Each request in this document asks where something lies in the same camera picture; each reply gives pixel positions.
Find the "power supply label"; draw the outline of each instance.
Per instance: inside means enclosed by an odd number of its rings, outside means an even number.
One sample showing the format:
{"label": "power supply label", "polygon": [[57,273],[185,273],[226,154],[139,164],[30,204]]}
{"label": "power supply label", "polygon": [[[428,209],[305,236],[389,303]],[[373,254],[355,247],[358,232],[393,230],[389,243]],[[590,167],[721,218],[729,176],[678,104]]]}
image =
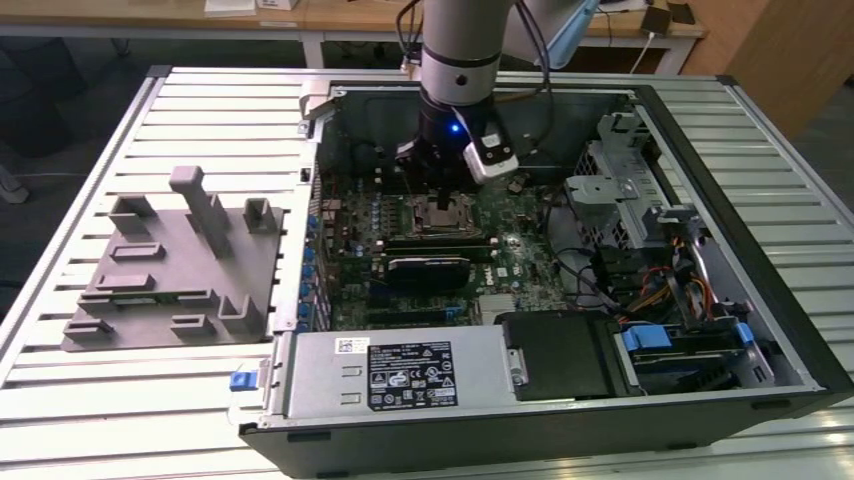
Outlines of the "power supply label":
{"label": "power supply label", "polygon": [[369,347],[369,407],[375,412],[457,406],[452,342]]}

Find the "metal slotted table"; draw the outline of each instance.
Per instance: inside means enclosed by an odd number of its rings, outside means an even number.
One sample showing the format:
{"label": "metal slotted table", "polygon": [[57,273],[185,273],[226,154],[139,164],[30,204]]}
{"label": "metal slotted table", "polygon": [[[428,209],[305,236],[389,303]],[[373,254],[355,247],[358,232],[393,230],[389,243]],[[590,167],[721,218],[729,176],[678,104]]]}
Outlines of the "metal slotted table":
{"label": "metal slotted table", "polygon": [[[225,206],[265,196],[287,209],[271,306],[295,310],[317,144],[299,132],[311,85],[400,82],[387,71],[154,69],[0,329],[3,478],[283,478],[238,438],[261,392],[229,391],[271,344],[66,353],[63,328],[114,224],[115,196],[170,193],[178,165],[199,165]],[[537,83],[530,74],[502,82]],[[854,218],[741,88],[716,78],[560,76],[558,83],[653,85],[843,364],[854,370]],[[678,186],[673,170],[666,172]],[[712,447],[410,473],[383,478],[851,478],[854,401],[762,424]]]}

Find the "floor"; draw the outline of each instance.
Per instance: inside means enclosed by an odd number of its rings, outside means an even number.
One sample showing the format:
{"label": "floor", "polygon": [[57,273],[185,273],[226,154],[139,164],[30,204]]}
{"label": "floor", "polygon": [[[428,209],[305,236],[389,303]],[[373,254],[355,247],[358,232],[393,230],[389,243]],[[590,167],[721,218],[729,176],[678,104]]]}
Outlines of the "floor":
{"label": "floor", "polygon": [[[27,203],[0,202],[0,319],[13,305],[18,289],[39,260],[63,219],[87,172],[143,81],[150,65],[305,67],[297,42],[135,40],[131,55],[117,56],[109,40],[70,39],[78,68],[91,88],[62,103],[61,110],[75,132],[77,142],[63,152],[41,159],[23,159],[0,144],[0,159],[21,175],[31,191]],[[330,68],[397,68],[397,48],[387,55],[373,45],[327,43]],[[0,58],[0,68],[6,59]],[[522,65],[509,63],[506,69]],[[796,141],[796,146],[849,206],[854,206],[854,88],[844,87],[828,108]]]}

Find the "motherboard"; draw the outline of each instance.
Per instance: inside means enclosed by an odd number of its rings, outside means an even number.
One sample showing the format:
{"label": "motherboard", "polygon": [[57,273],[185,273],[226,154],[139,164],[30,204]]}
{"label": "motherboard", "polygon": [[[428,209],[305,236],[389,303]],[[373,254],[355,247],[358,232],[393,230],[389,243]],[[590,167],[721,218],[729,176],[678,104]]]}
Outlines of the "motherboard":
{"label": "motherboard", "polygon": [[517,175],[446,209],[428,193],[389,193],[383,177],[326,182],[331,328],[490,324],[513,311],[568,308],[544,236],[549,189]]}

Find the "white cable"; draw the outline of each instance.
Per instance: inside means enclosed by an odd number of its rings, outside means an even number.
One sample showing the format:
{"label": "white cable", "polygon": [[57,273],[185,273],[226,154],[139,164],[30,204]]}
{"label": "white cable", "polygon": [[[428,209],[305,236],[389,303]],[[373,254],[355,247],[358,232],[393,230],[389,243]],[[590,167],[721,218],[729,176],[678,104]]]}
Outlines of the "white cable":
{"label": "white cable", "polygon": [[644,50],[641,50],[641,56],[638,57],[638,61],[636,62],[634,67],[632,67],[632,71],[629,72],[629,75],[636,73],[636,70],[638,69],[638,65],[641,65],[641,60],[644,60],[644,56],[646,55],[646,51],[650,49],[650,44],[653,43],[654,38],[656,38],[656,34],[650,32],[650,38],[646,39],[646,45],[644,45]]}

